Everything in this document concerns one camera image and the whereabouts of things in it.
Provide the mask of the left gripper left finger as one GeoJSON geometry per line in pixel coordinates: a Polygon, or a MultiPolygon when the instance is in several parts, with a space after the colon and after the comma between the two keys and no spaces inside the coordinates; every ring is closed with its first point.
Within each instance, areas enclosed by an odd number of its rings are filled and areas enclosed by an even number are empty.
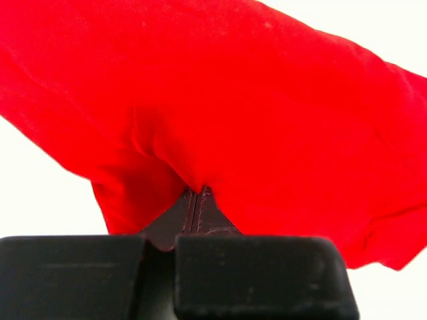
{"type": "Polygon", "coordinates": [[[160,251],[171,251],[178,235],[191,233],[196,203],[197,194],[187,188],[168,210],[143,228],[139,235],[160,251]]]}

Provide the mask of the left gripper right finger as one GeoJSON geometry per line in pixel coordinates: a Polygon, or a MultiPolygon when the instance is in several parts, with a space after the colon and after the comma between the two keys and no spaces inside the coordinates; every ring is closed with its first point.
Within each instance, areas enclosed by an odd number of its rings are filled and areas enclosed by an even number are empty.
{"type": "Polygon", "coordinates": [[[237,235],[241,233],[220,211],[209,187],[204,187],[196,196],[191,232],[204,235],[237,235]]]}

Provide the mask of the red t shirt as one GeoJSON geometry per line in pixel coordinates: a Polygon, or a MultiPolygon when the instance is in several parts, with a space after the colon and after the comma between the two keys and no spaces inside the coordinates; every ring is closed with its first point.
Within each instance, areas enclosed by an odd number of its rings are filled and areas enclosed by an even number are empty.
{"type": "Polygon", "coordinates": [[[349,268],[426,246],[426,79],[258,1],[2,1],[1,116],[135,233],[209,187],[349,268]]]}

